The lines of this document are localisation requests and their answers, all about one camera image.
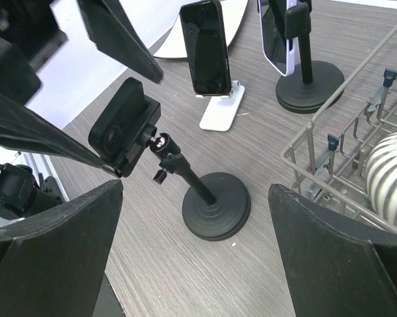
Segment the black phone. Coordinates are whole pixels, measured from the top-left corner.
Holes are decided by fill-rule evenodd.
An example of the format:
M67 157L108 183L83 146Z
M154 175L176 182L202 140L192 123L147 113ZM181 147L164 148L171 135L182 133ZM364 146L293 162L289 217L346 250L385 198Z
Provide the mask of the black phone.
M89 132L89 145L105 162L115 161L146 107L142 83L126 79Z
M183 5L180 22L195 93L228 95L232 84L221 3L198 1Z

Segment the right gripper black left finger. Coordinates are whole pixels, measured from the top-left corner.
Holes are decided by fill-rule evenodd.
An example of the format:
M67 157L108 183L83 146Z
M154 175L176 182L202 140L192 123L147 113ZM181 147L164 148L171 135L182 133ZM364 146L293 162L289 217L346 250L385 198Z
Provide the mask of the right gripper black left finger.
M119 180L0 228L0 316L122 316L105 276Z

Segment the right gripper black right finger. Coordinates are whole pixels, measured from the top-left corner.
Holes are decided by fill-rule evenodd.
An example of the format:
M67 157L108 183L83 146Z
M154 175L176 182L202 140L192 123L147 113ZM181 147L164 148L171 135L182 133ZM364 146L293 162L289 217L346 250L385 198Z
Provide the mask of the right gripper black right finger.
M281 184L268 203L296 316L397 316L397 234Z

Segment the black round-base stand at back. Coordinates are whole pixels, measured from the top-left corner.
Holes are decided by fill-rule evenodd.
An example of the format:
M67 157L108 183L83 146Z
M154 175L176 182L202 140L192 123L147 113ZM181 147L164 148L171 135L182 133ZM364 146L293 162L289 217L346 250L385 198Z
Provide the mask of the black round-base stand at back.
M299 69L278 80L275 94L279 104L298 114L318 111L344 82L342 71L334 64L314 61L311 56L311 1L298 1L285 12L285 31L288 40L299 48Z

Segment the lilac-case phone at back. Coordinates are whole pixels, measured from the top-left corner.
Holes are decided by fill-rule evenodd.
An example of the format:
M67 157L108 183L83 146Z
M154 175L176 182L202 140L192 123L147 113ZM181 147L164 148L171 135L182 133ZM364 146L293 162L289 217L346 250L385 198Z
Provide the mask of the lilac-case phone at back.
M282 76L295 70L295 39L285 37L285 14L297 1L258 1L262 47L265 58Z

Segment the black phone on white stand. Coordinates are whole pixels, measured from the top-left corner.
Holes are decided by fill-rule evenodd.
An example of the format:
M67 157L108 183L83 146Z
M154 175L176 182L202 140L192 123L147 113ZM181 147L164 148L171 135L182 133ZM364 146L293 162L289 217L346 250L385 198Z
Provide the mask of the black phone on white stand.
M180 22L195 93L228 95L232 84L221 3L198 1L183 5Z

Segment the white folding phone stand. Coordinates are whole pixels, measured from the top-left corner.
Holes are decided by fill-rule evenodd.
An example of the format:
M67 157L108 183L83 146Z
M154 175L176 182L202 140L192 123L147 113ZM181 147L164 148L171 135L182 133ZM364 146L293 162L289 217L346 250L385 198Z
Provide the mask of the white folding phone stand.
M199 123L206 131L227 132L230 130L246 91L240 81L232 81L229 95L212 96Z

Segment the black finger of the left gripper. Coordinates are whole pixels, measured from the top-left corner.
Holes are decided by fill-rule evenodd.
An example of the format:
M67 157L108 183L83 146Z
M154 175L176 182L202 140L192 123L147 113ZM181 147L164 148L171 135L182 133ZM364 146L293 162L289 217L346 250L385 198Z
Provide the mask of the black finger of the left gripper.
M89 39L97 49L154 83L163 70L147 49L118 0L77 1Z

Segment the black round-base phone stand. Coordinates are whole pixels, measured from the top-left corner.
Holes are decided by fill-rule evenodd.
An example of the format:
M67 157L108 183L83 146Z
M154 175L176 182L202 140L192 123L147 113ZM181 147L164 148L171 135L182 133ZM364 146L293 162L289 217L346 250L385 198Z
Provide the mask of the black round-base phone stand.
M250 194L243 182L226 172L199 177L182 154L179 145L168 133L159 133L156 123L161 105L145 97L146 109L130 131L112 167L120 178L127 178L145 149L159 160L153 180L161 184L169 174L180 176L189 188L182 202L186 227L198 238L222 241L238 233L247 222Z

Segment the striped white ceramic bowl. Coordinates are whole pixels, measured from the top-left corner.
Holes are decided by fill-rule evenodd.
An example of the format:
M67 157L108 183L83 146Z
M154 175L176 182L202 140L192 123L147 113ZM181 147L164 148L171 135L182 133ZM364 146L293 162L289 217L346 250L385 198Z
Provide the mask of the striped white ceramic bowl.
M374 211L397 226L397 132L381 139L365 170L367 195Z

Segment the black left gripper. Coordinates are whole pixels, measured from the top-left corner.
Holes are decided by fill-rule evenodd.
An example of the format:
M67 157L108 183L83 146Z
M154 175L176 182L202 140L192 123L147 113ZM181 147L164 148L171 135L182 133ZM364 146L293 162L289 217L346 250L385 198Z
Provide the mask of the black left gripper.
M21 106L41 87L36 72L67 40L51 4L51 1L0 1L0 146L65 157L120 178L98 155Z

